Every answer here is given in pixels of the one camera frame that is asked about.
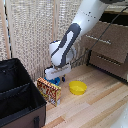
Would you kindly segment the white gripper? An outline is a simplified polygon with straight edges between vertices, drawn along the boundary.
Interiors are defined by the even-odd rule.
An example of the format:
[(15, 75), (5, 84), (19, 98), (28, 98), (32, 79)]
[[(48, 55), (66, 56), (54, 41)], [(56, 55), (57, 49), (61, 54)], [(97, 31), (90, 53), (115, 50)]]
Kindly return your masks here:
[[(71, 71), (71, 65), (67, 64), (62, 68), (56, 69), (55, 67), (50, 67), (45, 70), (45, 75), (48, 80), (55, 79), (56, 77), (60, 77), (65, 75)], [(66, 76), (62, 76), (62, 82), (66, 81)]]

